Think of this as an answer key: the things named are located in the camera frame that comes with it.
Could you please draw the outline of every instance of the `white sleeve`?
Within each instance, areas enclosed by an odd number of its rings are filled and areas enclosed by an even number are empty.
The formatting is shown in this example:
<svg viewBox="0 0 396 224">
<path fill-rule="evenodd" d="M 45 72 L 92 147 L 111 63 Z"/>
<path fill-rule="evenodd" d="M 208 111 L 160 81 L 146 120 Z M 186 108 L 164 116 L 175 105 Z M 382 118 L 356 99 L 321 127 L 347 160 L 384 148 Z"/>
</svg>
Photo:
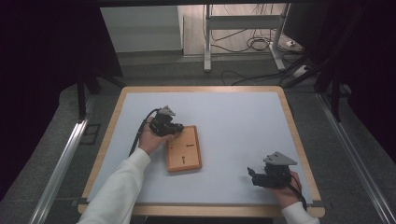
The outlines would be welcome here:
<svg viewBox="0 0 396 224">
<path fill-rule="evenodd" d="M 100 188 L 78 224 L 129 224 L 134 203 L 143 185 L 143 172 L 149 162 L 149 155 L 137 147 Z"/>
<path fill-rule="evenodd" d="M 288 224 L 319 224 L 317 217 L 311 217 L 303 208 L 303 203 L 297 202 L 282 209 Z"/>
</svg>

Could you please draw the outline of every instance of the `wooden table frame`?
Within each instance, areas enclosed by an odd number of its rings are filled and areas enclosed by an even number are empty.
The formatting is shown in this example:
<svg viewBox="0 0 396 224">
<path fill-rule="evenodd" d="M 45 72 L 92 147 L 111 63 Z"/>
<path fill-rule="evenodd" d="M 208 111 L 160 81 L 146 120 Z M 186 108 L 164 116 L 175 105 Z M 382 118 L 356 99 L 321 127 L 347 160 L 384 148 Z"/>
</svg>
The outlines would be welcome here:
<svg viewBox="0 0 396 224">
<path fill-rule="evenodd" d="M 88 198 L 93 183 L 99 174 L 102 162 L 110 144 L 110 140 L 117 120 L 122 110 L 123 102 L 129 92 L 260 92 L 271 91 L 277 92 L 283 111 L 289 124 L 291 136 L 296 146 L 296 151 L 299 156 L 301 165 L 303 167 L 309 191 L 312 200 L 318 205 L 309 206 L 308 213 L 313 217 L 323 217 L 325 208 L 321 203 L 321 198 L 318 192 L 317 184 L 312 175 L 309 162 L 306 158 L 303 144 L 297 132 L 293 117 L 290 113 L 289 105 L 286 100 L 285 93 L 277 86 L 238 86 L 238 87 L 220 87 L 220 86 L 178 86 L 178 87 L 126 87 L 122 90 L 120 98 L 114 109 L 113 115 L 106 130 L 102 145 L 99 149 L 96 161 L 92 167 L 92 172 L 88 179 L 87 185 L 83 191 L 82 198 Z M 78 211 L 83 213 L 87 204 L 79 204 Z M 134 206 L 133 215 L 135 216 L 174 216 L 174 217 L 282 217 L 280 207 L 278 205 L 190 205 L 190 204 L 141 204 L 137 203 Z"/>
</svg>

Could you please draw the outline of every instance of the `wooden block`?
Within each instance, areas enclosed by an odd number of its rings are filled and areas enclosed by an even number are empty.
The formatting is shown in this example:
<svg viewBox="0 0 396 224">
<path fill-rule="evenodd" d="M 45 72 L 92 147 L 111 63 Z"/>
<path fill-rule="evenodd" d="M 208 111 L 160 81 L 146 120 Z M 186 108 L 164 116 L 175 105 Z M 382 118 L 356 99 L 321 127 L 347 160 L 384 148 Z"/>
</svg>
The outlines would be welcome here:
<svg viewBox="0 0 396 224">
<path fill-rule="evenodd" d="M 168 172 L 202 167 L 196 126 L 185 126 L 183 132 L 166 143 L 166 163 Z"/>
</svg>

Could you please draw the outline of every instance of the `hand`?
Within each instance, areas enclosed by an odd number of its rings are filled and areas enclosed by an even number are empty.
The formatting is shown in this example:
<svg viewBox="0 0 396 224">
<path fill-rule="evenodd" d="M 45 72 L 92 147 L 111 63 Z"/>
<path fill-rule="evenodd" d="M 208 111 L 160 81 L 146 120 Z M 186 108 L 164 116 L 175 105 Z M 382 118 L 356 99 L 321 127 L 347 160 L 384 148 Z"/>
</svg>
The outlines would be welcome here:
<svg viewBox="0 0 396 224">
<path fill-rule="evenodd" d="M 142 148 L 148 155 L 157 149 L 162 142 L 173 139 L 175 136 L 173 134 L 168 134 L 164 137 L 155 135 L 149 128 L 149 123 L 152 121 L 153 117 L 148 118 L 148 122 L 145 124 L 142 134 L 139 138 L 139 147 Z"/>
<path fill-rule="evenodd" d="M 302 189 L 302 186 L 298 174 L 293 171 L 290 171 L 290 174 L 292 176 L 291 185 L 295 189 L 300 191 Z M 270 190 L 275 194 L 282 209 L 288 207 L 289 205 L 299 202 L 297 195 L 293 191 L 291 191 L 291 189 L 289 189 L 288 187 L 285 187 L 283 189 L 270 189 L 270 188 L 266 188 L 266 189 Z"/>
</svg>

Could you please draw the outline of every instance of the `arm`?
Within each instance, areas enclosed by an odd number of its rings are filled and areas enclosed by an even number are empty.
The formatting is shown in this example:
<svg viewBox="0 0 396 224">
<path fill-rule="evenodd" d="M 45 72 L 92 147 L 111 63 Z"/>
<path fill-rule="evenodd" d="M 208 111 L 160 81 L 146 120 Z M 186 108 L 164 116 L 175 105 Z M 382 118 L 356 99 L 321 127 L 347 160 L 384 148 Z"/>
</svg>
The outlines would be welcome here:
<svg viewBox="0 0 396 224">
<path fill-rule="evenodd" d="M 107 179 L 78 223 L 130 223 L 134 203 L 143 185 L 143 172 L 150 162 L 149 154 L 171 138 L 173 135 L 154 135 L 146 124 L 139 146 Z"/>
<path fill-rule="evenodd" d="M 290 171 L 293 178 L 291 185 L 301 190 L 300 178 L 297 173 Z M 297 196 L 288 188 L 269 189 L 273 192 L 282 208 L 283 216 L 289 224 L 319 224 L 317 217 L 311 217 L 303 208 L 303 203 L 299 202 Z"/>
</svg>

